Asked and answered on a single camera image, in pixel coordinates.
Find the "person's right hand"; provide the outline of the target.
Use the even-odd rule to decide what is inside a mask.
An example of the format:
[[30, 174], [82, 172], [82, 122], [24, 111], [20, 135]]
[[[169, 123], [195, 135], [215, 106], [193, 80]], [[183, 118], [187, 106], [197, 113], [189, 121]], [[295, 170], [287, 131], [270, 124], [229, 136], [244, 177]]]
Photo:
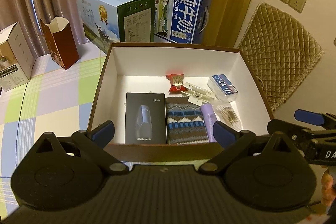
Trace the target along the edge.
[[333, 204], [333, 201], [335, 200], [335, 189], [333, 188], [333, 183], [334, 180], [333, 177], [329, 174], [329, 170], [325, 170], [321, 178], [321, 203], [327, 207], [331, 206]]

